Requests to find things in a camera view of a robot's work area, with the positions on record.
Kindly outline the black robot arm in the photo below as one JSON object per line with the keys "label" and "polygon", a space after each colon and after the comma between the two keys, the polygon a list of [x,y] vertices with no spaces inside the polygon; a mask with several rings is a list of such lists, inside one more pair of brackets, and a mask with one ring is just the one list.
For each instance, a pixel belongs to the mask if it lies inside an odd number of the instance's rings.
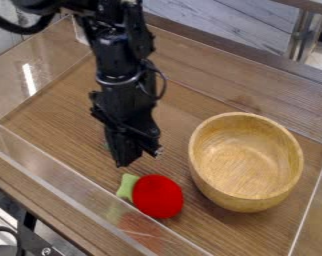
{"label": "black robot arm", "polygon": [[103,124],[105,140],[118,167],[144,154],[160,154],[160,128],[152,111],[164,97],[162,72],[149,60],[154,35],[148,29],[142,0],[10,0],[39,17],[21,26],[0,15],[0,28],[21,35],[41,32],[59,11],[73,13],[95,58],[95,82],[89,93],[90,115]]}

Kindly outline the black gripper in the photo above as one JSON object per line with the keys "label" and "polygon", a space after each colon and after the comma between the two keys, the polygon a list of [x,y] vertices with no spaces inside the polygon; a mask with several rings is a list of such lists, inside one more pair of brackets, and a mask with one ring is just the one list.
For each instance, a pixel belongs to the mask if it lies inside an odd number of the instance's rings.
{"label": "black gripper", "polygon": [[[144,60],[130,77],[95,77],[101,90],[89,93],[90,111],[106,126],[105,139],[117,167],[127,167],[141,157],[142,150],[153,158],[162,153],[160,129],[152,117],[162,98],[156,76],[162,76],[161,71]],[[142,150],[130,136],[137,138]]]}

